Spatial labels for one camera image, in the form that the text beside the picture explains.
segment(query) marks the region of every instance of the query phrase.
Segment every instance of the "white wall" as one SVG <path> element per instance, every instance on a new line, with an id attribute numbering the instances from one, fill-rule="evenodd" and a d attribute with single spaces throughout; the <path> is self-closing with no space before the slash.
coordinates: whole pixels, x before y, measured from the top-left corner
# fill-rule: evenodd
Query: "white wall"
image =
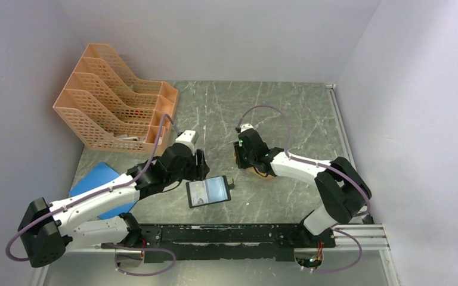
<path id="1" fill-rule="evenodd" d="M 147 79 L 335 82 L 380 0 L 59 0 Z"/>
<path id="2" fill-rule="evenodd" d="M 70 188 L 82 144 L 51 107 L 82 53 L 56 1 L 0 0 L 0 285 L 29 283 L 4 254 L 29 203 Z"/>
<path id="3" fill-rule="evenodd" d="M 458 1 L 382 1 L 336 94 L 403 285 L 458 285 Z"/>

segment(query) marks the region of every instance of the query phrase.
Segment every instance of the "perforated plastic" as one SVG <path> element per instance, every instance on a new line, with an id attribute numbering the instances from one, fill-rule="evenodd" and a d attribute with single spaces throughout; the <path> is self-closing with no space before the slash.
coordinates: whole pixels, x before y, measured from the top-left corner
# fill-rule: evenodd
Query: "perforated plastic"
<path id="1" fill-rule="evenodd" d="M 174 115 L 178 91 L 166 82 L 138 79 L 108 45 L 89 44 L 83 55 L 94 55 L 94 45 L 109 47 L 112 52 L 98 49 L 97 55 L 112 61 L 112 66 L 101 57 L 82 57 L 54 109 L 89 148 L 149 153 L 159 133 L 161 116 Z M 167 148 L 170 131 L 171 124 L 165 122 L 157 154 Z M 115 138 L 124 134 L 139 140 Z"/>
<path id="2" fill-rule="evenodd" d="M 119 76 L 125 85 L 133 86 L 134 91 L 145 94 L 159 94 L 160 87 L 156 82 L 141 80 L 129 69 L 112 46 L 104 43 L 88 44 L 83 57 L 100 58 Z"/>

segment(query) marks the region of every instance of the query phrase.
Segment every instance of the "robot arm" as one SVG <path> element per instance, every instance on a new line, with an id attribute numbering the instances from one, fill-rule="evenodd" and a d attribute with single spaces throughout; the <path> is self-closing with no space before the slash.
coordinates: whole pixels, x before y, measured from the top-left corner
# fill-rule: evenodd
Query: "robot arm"
<path id="1" fill-rule="evenodd" d="M 130 213 L 107 220 L 89 221 L 99 214 L 127 203 L 163 192 L 183 179 L 204 180 L 209 172 L 202 150 L 195 149 L 198 135 L 187 130 L 135 182 L 112 189 L 135 179 L 145 163 L 138 164 L 115 180 L 88 192 L 47 204 L 43 198 L 33 201 L 21 221 L 19 230 L 38 217 L 64 208 L 25 232 L 20 238 L 33 267 L 42 267 L 60 258 L 65 252 L 100 243 L 119 243 L 132 247 L 141 238 L 139 223 Z M 110 191 L 98 194 L 102 189 Z M 66 206 L 80 198 L 89 198 L 75 206 Z"/>
<path id="2" fill-rule="evenodd" d="M 314 235 L 319 235 L 335 224 L 348 223 L 365 205 L 364 198 L 354 186 L 345 182 L 335 172 L 319 167 L 319 163 L 321 166 L 331 166 L 350 177 L 364 190 L 367 197 L 371 198 L 367 185 L 350 162 L 343 157 L 333 161 L 322 161 L 294 155 L 294 158 L 299 160 L 291 160 L 284 149 L 269 149 L 250 124 L 242 125 L 238 139 L 233 145 L 239 168 L 252 167 L 256 172 L 266 176 L 285 176 L 317 186 L 323 205 L 302 220 L 304 227 Z"/>

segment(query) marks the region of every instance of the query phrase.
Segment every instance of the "blue folder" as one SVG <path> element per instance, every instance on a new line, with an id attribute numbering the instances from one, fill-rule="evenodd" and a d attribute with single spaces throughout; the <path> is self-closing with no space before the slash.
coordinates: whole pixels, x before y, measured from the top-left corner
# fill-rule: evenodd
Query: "blue folder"
<path id="1" fill-rule="evenodd" d="M 90 191 L 93 188 L 104 185 L 118 178 L 120 174 L 115 172 L 105 163 L 101 162 L 97 164 L 83 179 L 81 179 L 76 186 L 69 192 L 73 197 L 75 195 L 83 194 Z M 135 203 L 123 204 L 119 207 L 109 210 L 99 215 L 100 219 L 111 219 L 121 213 L 128 213 Z"/>

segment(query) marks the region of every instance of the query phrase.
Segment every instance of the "black mounting plate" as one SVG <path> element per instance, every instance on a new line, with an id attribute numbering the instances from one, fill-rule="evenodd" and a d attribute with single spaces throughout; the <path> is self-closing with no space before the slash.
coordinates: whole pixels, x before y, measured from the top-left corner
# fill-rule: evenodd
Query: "black mounting plate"
<path id="1" fill-rule="evenodd" d="M 177 260 L 261 259 L 295 261 L 294 248 L 335 247 L 333 232 L 311 235 L 297 223 L 235 225 L 140 225 L 147 247 L 173 251 Z M 145 263 L 171 260 L 167 253 L 148 252 Z"/>

